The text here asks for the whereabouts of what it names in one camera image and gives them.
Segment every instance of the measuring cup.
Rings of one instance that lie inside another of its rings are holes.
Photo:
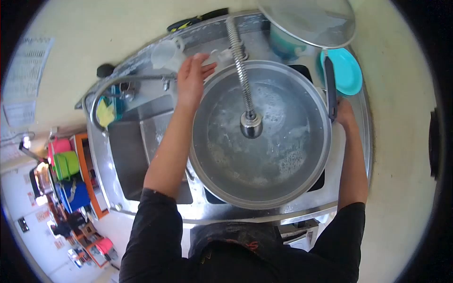
[[[184,41],[180,37],[158,43],[151,54],[153,68],[166,68],[177,73],[186,60],[184,46]]]

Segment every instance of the water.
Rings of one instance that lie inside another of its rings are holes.
[[[284,182],[301,169],[310,148],[310,126],[299,103],[301,94],[290,94],[275,85],[272,80],[251,84],[255,108],[263,115],[263,133],[256,139],[245,138],[239,127],[245,111],[239,87],[225,91],[209,116],[211,159],[224,175],[247,186]]]

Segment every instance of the faucet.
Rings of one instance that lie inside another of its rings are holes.
[[[232,16],[228,16],[225,20],[225,24],[239,82],[242,87],[242,98],[244,99],[244,104],[246,105],[246,111],[242,113],[240,118],[241,132],[246,138],[255,139],[259,137],[263,131],[263,116],[260,113],[257,113],[253,106],[249,79],[244,65],[244,54],[241,49],[241,39],[239,38],[234,18]]]
[[[167,91],[170,87],[170,80],[176,80],[176,74],[168,74],[168,75],[128,75],[118,78],[113,78],[108,80],[105,84],[103,84],[94,94],[94,101],[91,106],[91,112],[87,109],[86,100],[88,95],[85,95],[82,99],[82,107],[85,109],[87,115],[90,117],[91,123],[102,132],[104,136],[108,136],[107,128],[104,128],[99,124],[99,121],[96,117],[97,111],[97,104],[99,100],[101,100],[102,96],[106,97],[119,97],[120,99],[128,99],[131,100],[133,94],[130,92],[122,92],[121,94],[113,94],[111,92],[106,92],[106,89],[109,88],[111,85],[123,83],[123,82],[136,82],[136,81],[144,81],[144,80],[157,80],[164,82],[164,91]]]

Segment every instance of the teal plate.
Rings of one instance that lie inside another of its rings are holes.
[[[362,71],[357,60],[344,48],[331,49],[328,52],[333,63],[337,90],[348,96],[357,94],[362,88],[363,81]],[[324,52],[321,52],[319,60],[324,69]]]

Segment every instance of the spring faucet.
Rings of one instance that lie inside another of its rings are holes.
[[[236,25],[234,24],[234,18],[232,16],[228,16],[225,20],[225,24],[239,82],[242,87],[242,98],[244,99],[244,104],[246,105],[246,111],[242,113],[240,118],[241,132],[246,138],[254,139],[259,137],[263,131],[263,116],[260,113],[256,113],[253,107],[249,79],[247,76],[247,70],[244,66],[244,55],[241,49],[241,40],[239,38]]]

